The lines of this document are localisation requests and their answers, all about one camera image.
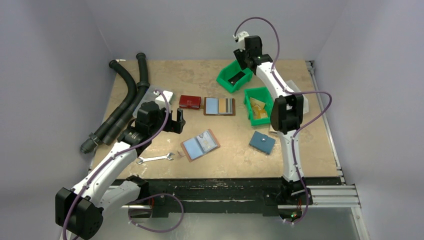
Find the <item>gray wall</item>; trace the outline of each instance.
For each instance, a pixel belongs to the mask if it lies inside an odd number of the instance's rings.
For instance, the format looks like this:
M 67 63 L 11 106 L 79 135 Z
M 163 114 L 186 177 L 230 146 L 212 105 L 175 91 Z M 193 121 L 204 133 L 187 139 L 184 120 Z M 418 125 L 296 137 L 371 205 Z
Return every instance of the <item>gray wall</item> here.
M 54 199 L 87 174 L 111 53 L 84 0 L 0 2 L 0 239 L 55 239 Z
M 371 238 L 423 239 L 424 2 L 351 0 L 316 60 Z
M 275 24 L 282 59 L 314 60 L 347 0 L 87 0 L 116 58 L 232 59 L 232 35 L 244 19 L 260 16 Z M 266 23 L 243 30 L 263 39 L 272 57 L 276 40 Z

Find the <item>purple cable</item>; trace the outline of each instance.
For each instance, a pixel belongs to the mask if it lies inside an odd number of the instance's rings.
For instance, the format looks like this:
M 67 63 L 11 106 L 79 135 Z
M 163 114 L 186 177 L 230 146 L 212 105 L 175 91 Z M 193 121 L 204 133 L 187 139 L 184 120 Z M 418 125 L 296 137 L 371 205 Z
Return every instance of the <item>purple cable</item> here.
M 145 226 L 142 226 L 142 225 L 140 225 L 140 224 L 138 224 L 138 223 L 136 223 L 135 221 L 133 221 L 133 219 L 131 218 L 131 215 L 130 215 L 130 211 L 128 211 L 128 219 L 129 219 L 129 223 L 132 223 L 134 226 L 136 226 L 136 227 L 139 227 L 139 228 L 142 228 L 142 229 L 144 229 L 144 230 L 147 230 L 147 231 L 150 231 L 150 232 L 153 232 L 153 233 L 167 233 L 167 232 L 170 232 L 170 231 L 172 231 L 172 230 L 174 230 L 174 229 L 176 229 L 180 224 L 181 224 L 181 222 L 183 221 L 183 216 L 184 216 L 184 208 L 183 208 L 183 204 L 181 203 L 181 201 L 176 197 L 176 196 L 174 196 L 174 195 L 172 195 L 172 194 L 169 194 L 169 193 L 158 193 L 158 194 L 155 194 L 155 195 L 151 195 L 151 196 L 148 196 L 148 197 L 145 197 L 145 198 L 143 198 L 143 199 L 140 199 L 140 200 L 137 200 L 137 201 L 134 201 L 133 203 L 142 203 L 142 202 L 144 202 L 144 201 L 146 201 L 146 200 L 149 200 L 149 199 L 152 199 L 152 198 L 155 198 L 155 197 L 159 197 L 159 196 L 168 196 L 168 197 L 172 197 L 172 198 L 174 198 L 178 203 L 179 203 L 179 206 L 181 207 L 181 216 L 179 217 L 179 220 L 178 220 L 178 222 L 173 226 L 173 227 L 171 227 L 171 228 L 169 228 L 169 229 L 166 229 L 166 230 L 156 230 L 156 229 L 151 229 L 151 228 L 148 228 L 148 227 L 145 227 Z
M 160 89 L 156 89 L 156 91 L 158 91 L 160 93 L 160 95 L 162 95 L 163 100 L 165 101 L 165 109 L 166 109 L 166 114 L 165 114 L 165 120 L 162 123 L 162 126 L 160 126 L 159 130 L 153 135 L 151 136 L 149 139 L 145 140 L 144 142 L 132 146 L 130 148 L 127 148 L 125 150 L 119 151 L 117 153 L 115 153 L 114 155 L 112 155 L 111 157 L 109 157 L 101 166 L 99 166 L 99 168 L 91 175 L 91 177 L 87 180 L 86 185 L 83 186 L 81 188 L 81 191 L 79 191 L 78 195 L 76 196 L 76 198 L 73 200 L 72 204 L 70 205 L 70 208 L 66 214 L 66 218 L 65 221 L 63 222 L 63 229 L 62 229 L 62 237 L 63 240 L 68 240 L 67 236 L 66 236 L 66 230 L 68 227 L 68 223 L 69 223 L 69 219 L 71 218 L 71 213 L 75 208 L 75 205 L 77 204 L 77 201 L 80 199 L 80 197 L 84 194 L 84 192 L 87 189 L 87 186 L 90 185 L 92 183 L 92 181 L 94 180 L 94 178 L 103 170 L 103 168 L 105 168 L 111 161 L 113 161 L 116 157 L 118 157 L 121 154 L 124 154 L 126 152 L 129 152 L 131 150 L 134 150 L 136 148 L 139 148 L 143 145 L 145 145 L 146 143 L 152 141 L 154 138 L 156 138 L 157 135 L 159 135 L 159 133 L 161 133 L 161 131 L 165 128 L 165 125 L 167 124 L 168 121 L 168 116 L 169 116 L 169 112 L 170 112 L 170 106 L 168 104 L 167 98 L 164 95 L 164 92 Z
M 306 194 L 306 207 L 305 207 L 305 209 L 304 209 L 304 214 L 302 214 L 302 216 L 299 218 L 299 219 L 297 219 L 296 221 L 294 221 L 294 222 L 292 222 L 292 224 L 296 224 L 296 223 L 298 223 L 298 222 L 300 222 L 304 217 L 305 217 L 305 215 L 306 215 L 306 213 L 307 213 L 307 211 L 308 211 L 308 206 L 309 206 L 309 197 L 308 197 L 308 195 L 309 195 L 309 193 L 308 193 L 308 189 L 307 189 L 307 187 L 306 187 L 306 184 L 305 184 L 305 182 L 302 180 L 302 176 L 301 176 L 301 173 L 300 173 L 300 171 L 299 171 L 299 168 L 298 168 L 298 161 L 296 160 L 296 154 L 295 154 L 295 139 L 296 139 L 296 136 L 298 135 L 298 133 L 302 130 L 302 129 L 304 129 L 304 128 L 306 128 L 307 126 L 309 126 L 311 123 L 313 123 L 313 122 L 315 122 L 315 120 L 317 120 L 318 118 L 320 118 L 328 109 L 329 109 L 329 107 L 330 107 L 330 105 L 331 105 L 331 103 L 333 102 L 333 97 L 331 96 L 331 94 L 330 93 L 328 93 L 328 92 L 326 92 L 326 91 L 300 91 L 300 92 L 291 92 L 291 91 L 288 91 L 284 86 L 283 86 L 283 84 L 280 82 L 280 80 L 278 79 L 278 77 L 276 76 L 276 74 L 275 74 L 275 65 L 276 65 L 276 62 L 277 62 L 277 60 L 278 60 L 278 58 L 279 58 L 279 55 L 280 55 L 280 38 L 278 37 L 278 33 L 277 33 L 277 30 L 276 30 L 276 28 L 274 27 L 274 25 L 270 22 L 270 21 L 268 21 L 267 19 L 265 19 L 265 18 L 263 18 L 263 17 L 260 17 L 260 16 L 253 16 L 253 17 L 249 17 L 249 18 L 247 18 L 246 20 L 244 20 L 244 21 L 242 21 L 239 25 L 238 25 L 238 27 L 235 29 L 235 32 L 234 32 L 234 36 L 237 36 L 237 32 L 239 31 L 239 28 L 245 23 L 245 22 L 247 22 L 247 21 L 249 21 L 249 20 L 252 20 L 252 19 L 259 19 L 259 20 L 262 20 L 262 21 L 265 21 L 266 23 L 268 23 L 270 26 L 271 26 L 271 28 L 272 28 L 272 30 L 274 31 L 274 34 L 275 34 L 275 38 L 276 38 L 276 40 L 277 40 L 277 54 L 276 54 L 276 56 L 275 56 L 275 61 L 272 63 L 272 66 L 271 66 L 271 73 L 272 73 L 272 76 L 274 77 L 274 79 L 277 81 L 277 83 L 278 83 L 278 85 L 280 85 L 280 87 L 284 90 L 284 92 L 286 92 L 286 93 L 288 93 L 288 94 L 292 94 L 292 95 L 303 95 L 303 94 L 325 94 L 325 95 L 327 95 L 328 96 L 328 104 L 327 104 L 327 106 L 325 106 L 324 107 L 324 109 L 321 111 L 321 113 L 319 113 L 316 117 L 314 117 L 311 121 L 309 121 L 308 123 L 306 123 L 305 125 L 303 125 L 302 127 L 300 127 L 296 132 L 294 132 L 294 134 L 293 134 L 293 138 L 291 139 L 291 151 L 293 152 L 293 161 L 294 161 L 294 166 L 296 167 L 296 172 L 297 172 L 297 176 L 299 177 L 299 179 L 300 179 L 300 183 L 302 184 L 302 186 L 303 186 L 303 189 L 305 190 L 305 194 Z

